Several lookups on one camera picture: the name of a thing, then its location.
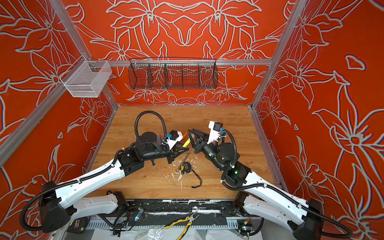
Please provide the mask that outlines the yellow highlighter pen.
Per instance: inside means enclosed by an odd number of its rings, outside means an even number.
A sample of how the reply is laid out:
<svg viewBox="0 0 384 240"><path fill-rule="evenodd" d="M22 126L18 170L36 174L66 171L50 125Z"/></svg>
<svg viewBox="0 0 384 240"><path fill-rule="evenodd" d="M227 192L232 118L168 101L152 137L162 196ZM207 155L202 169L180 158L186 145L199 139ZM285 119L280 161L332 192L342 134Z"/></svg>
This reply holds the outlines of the yellow highlighter pen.
<svg viewBox="0 0 384 240"><path fill-rule="evenodd" d="M190 144L191 140L187 139L186 142L183 144L183 147L186 148Z"/></svg>

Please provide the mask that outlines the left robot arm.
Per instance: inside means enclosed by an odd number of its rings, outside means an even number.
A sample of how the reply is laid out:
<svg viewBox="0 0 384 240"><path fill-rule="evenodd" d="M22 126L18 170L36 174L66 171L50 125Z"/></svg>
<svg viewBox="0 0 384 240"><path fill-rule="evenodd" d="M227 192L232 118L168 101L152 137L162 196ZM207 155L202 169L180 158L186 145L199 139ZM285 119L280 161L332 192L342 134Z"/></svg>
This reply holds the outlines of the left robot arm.
<svg viewBox="0 0 384 240"><path fill-rule="evenodd" d="M157 116L163 127L164 138L160 141L156 133L139 134L138 125L143 115ZM103 166L73 180L56 184L50 181L33 197L20 212L19 222L23 229L31 232L51 233L76 219L98 214L110 214L126 204L121 193L112 193L101 198L87 198L93 191L108 183L122 179L142 169L146 161L166 159L169 164L188 151L181 141L183 134L167 132L162 116L154 111L144 111L135 120L136 140L128 148L115 153L114 158Z"/></svg>

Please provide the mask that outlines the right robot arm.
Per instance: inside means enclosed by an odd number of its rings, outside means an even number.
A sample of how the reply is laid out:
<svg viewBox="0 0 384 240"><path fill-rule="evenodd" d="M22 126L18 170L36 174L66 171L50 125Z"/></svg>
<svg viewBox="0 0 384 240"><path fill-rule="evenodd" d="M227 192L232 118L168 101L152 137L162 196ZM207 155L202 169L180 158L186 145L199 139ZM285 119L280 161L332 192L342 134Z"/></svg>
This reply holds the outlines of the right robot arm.
<svg viewBox="0 0 384 240"><path fill-rule="evenodd" d="M319 240L321 237L350 239L353 236L348 227L323 214L319 201L293 196L240 163L235 139L228 130L220 129L211 134L215 136L213 141L207 133L188 130L195 153L203 153L222 172L223 186L245 193L241 208L246 213L280 225L292 232L297 240Z"/></svg>

